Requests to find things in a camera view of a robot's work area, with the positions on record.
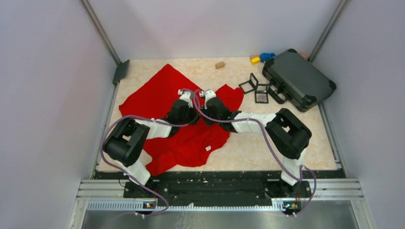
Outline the round glitter brooch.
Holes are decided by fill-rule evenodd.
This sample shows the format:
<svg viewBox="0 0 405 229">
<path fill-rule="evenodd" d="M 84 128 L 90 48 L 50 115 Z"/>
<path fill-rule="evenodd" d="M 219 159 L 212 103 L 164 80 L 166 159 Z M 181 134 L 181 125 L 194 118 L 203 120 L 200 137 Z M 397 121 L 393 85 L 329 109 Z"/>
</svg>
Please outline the round glitter brooch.
<svg viewBox="0 0 405 229">
<path fill-rule="evenodd" d="M 267 96 L 265 94 L 256 94 L 256 101 L 258 103 L 267 103 Z"/>
</svg>

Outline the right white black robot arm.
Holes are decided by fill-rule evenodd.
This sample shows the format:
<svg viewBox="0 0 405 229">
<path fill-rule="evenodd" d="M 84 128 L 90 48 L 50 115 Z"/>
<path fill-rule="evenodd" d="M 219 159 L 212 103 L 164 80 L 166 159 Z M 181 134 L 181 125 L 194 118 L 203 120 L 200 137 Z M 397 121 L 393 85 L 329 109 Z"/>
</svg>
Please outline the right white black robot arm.
<svg viewBox="0 0 405 229">
<path fill-rule="evenodd" d="M 282 108 L 270 114 L 231 111 L 222 100 L 214 97 L 201 107 L 200 114 L 208 125 L 218 124 L 227 132 L 262 134 L 270 153 L 282 168 L 281 193 L 292 197 L 299 191 L 303 156 L 309 146 L 312 132 L 290 110 Z"/>
</svg>

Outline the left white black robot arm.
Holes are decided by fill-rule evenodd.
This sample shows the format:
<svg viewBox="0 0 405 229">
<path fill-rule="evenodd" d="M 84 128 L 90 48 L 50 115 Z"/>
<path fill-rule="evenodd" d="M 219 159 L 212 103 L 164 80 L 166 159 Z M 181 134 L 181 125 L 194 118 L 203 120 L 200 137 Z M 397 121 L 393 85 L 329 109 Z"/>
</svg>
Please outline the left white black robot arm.
<svg viewBox="0 0 405 229">
<path fill-rule="evenodd" d="M 177 99 L 162 119 L 139 120 L 128 116 L 119 121 L 104 140 L 102 150 L 136 183 L 135 191 L 141 197 L 148 197 L 153 192 L 151 174 L 139 158 L 144 144 L 155 138 L 173 137 L 181 127 L 197 121 L 192 101 Z"/>
</svg>

